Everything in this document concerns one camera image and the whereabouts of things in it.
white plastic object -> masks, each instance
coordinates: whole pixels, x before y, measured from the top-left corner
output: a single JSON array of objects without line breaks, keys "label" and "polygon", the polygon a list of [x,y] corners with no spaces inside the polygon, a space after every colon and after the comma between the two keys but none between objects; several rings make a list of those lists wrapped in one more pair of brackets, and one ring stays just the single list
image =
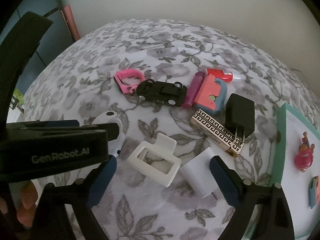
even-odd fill
[{"label": "white plastic object", "polygon": [[210,160],[213,156],[215,156],[215,154],[212,149],[208,147],[180,168],[183,177],[202,198],[218,188],[218,184],[210,171]]},{"label": "white plastic object", "polygon": [[[176,140],[162,133],[158,133],[156,142],[154,144],[148,143],[147,141],[142,141],[129,156],[128,162],[133,168],[141,172],[143,175],[153,179],[156,182],[159,182],[165,187],[169,187],[181,164],[181,160],[178,157],[173,156],[176,145]],[[143,161],[148,151],[173,164],[167,174],[159,171],[155,167],[152,167]]]},{"label": "white plastic object", "polygon": [[114,157],[118,157],[118,151],[121,150],[122,145],[125,141],[125,134],[123,132],[122,122],[117,118],[117,113],[114,111],[106,111],[100,114],[96,119],[93,120],[92,124],[99,123],[110,123],[115,122],[119,126],[119,136],[117,139],[108,142],[108,152]]}]

floral bedsheet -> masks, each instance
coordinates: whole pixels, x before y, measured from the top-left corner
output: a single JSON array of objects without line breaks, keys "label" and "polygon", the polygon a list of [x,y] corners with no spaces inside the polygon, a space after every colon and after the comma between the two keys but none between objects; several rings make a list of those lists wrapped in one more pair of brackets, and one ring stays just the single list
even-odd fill
[{"label": "floral bedsheet", "polygon": [[[143,141],[157,133],[177,140],[175,155],[185,164],[213,144],[190,126],[194,110],[184,110],[122,95],[113,81],[118,70],[138,69],[146,78],[189,85],[207,67],[241,77],[228,83],[255,102],[255,132],[241,156],[228,165],[258,185],[270,179],[275,148],[276,112],[285,102],[305,115],[320,131],[320,102],[278,59],[225,32],[187,22],[121,20],[89,33],[61,53],[33,82],[25,95],[25,120],[77,119],[90,124],[112,110],[124,125],[126,141],[118,169],[93,212],[111,240],[217,239],[234,209],[221,192],[199,198],[178,172],[168,188],[146,178],[126,162]],[[217,119],[224,122],[224,113]],[[157,167],[161,161],[150,159]],[[57,185],[88,174],[87,168],[55,175]],[[46,178],[40,179],[45,185]],[[81,231],[70,214],[79,239]]]}]

rectangular hole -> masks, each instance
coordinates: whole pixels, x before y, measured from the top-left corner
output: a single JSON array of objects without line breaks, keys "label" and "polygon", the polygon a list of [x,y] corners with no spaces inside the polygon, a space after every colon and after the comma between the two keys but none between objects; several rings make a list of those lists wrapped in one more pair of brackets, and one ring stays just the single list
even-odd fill
[{"label": "rectangular hole", "polygon": [[170,171],[170,169],[173,166],[173,163],[165,160],[164,158],[156,155],[153,151],[150,150],[145,150],[142,151],[139,155],[138,155],[138,159],[141,159],[142,156],[145,154],[145,157],[143,158],[143,161],[149,165],[151,165],[152,167],[156,168],[157,170],[163,172],[164,174],[168,174],[168,172]]}]

doll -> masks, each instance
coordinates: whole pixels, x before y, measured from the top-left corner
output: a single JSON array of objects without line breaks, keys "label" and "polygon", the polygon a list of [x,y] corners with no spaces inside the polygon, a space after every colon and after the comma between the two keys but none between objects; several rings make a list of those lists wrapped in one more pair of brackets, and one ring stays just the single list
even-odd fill
[{"label": "doll", "polygon": [[305,172],[313,163],[314,144],[309,143],[307,132],[303,133],[302,144],[299,146],[299,153],[294,159],[294,164],[301,171]]}]

purple tube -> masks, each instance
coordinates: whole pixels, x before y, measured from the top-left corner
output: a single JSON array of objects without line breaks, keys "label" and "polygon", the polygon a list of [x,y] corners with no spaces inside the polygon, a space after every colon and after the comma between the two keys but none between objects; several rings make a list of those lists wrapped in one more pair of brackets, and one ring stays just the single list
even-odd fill
[{"label": "purple tube", "polygon": [[184,100],[182,107],[183,108],[191,108],[193,105],[193,101],[195,100],[200,87],[204,81],[205,73],[203,71],[199,71],[195,74],[192,79],[190,86],[188,87],[188,92],[186,95],[186,99]]}]

